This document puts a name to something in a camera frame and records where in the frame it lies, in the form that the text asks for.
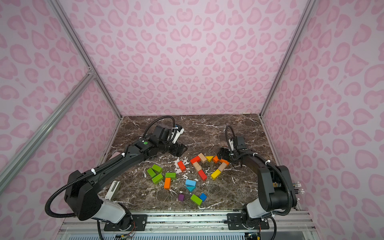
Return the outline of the tan block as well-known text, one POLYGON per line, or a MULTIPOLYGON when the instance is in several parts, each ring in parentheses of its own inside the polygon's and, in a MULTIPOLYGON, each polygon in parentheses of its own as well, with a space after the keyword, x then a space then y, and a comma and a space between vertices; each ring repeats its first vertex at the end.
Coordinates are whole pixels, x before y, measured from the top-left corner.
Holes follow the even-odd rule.
POLYGON ((226 163, 221 163, 221 165, 218 167, 218 170, 220 172, 223 172, 228 165, 226 163))
POLYGON ((207 161, 207 158, 205 157, 205 155, 204 155, 203 153, 200 153, 200 154, 198 155, 198 157, 200 158, 200 161, 201 161, 202 163, 205 163, 205 162, 207 161))
POLYGON ((193 163, 193 166, 194 166, 194 168, 195 168, 195 170, 196 170, 197 172, 199 172, 199 171, 202 170, 202 167, 200 166, 200 164, 199 164, 198 162, 194 162, 194 163, 193 163))

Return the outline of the yellow triangle block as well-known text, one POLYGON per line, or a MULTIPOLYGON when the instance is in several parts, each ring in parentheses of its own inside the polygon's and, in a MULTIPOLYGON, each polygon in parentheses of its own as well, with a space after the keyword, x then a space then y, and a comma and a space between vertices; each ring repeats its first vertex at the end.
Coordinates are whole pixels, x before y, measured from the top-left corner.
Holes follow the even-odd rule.
POLYGON ((211 162, 213 160, 214 156, 206 156, 206 159, 208 162, 211 162))

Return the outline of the blue small block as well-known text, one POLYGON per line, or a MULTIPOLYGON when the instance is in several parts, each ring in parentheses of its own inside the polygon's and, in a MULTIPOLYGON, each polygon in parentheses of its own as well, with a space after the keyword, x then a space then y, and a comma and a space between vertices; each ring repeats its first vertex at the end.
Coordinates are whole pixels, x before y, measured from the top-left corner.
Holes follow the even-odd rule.
POLYGON ((200 199, 204 202, 207 199, 207 196, 204 193, 202 193, 200 195, 200 199))

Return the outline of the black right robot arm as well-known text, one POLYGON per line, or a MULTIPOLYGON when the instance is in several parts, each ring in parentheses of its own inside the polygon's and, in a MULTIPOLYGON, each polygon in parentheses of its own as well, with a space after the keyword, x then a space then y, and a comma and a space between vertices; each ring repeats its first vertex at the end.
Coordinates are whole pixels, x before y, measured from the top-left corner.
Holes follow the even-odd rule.
POLYGON ((230 125, 225 128, 225 138, 228 147, 219 151, 219 158, 232 165, 245 165, 257 175, 258 197, 244 205, 244 221, 288 215, 297 205, 294 183, 288 168, 276 166, 249 149, 244 137, 237 136, 230 125))

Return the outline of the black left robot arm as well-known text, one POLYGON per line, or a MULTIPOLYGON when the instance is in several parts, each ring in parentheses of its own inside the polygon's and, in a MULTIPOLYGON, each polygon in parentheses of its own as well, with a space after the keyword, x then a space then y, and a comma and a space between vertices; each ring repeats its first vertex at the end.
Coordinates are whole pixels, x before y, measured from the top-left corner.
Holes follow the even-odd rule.
POLYGON ((168 117, 172 121, 171 126, 161 124, 164 118, 152 121, 140 138, 111 160, 84 173, 72 172, 68 183, 48 198, 45 213, 53 218, 76 217, 80 221, 93 219, 127 229, 133 220, 131 212, 122 204, 99 197, 99 192, 128 169, 158 154, 169 153, 175 157, 183 155, 188 148, 178 143, 178 138, 185 129, 176 124, 172 116, 168 117), (54 199, 61 193, 65 194, 64 200, 72 210, 70 214, 55 213, 51 209, 54 199))

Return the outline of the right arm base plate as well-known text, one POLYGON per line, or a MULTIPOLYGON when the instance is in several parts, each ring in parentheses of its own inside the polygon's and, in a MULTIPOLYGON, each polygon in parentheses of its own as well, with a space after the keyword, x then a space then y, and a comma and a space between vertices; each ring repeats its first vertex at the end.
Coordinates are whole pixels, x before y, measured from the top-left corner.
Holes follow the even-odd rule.
POLYGON ((254 219, 244 220, 245 215, 241 212, 228 213, 224 223, 229 230, 269 230, 270 225, 267 220, 254 219))

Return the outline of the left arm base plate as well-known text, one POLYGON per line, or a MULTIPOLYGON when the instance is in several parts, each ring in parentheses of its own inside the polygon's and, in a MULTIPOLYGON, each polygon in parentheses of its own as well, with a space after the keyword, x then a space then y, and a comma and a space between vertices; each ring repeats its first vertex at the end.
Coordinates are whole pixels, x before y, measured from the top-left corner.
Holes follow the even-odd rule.
POLYGON ((117 224, 106 222, 105 232, 144 231, 147 225, 148 215, 125 215, 117 224))

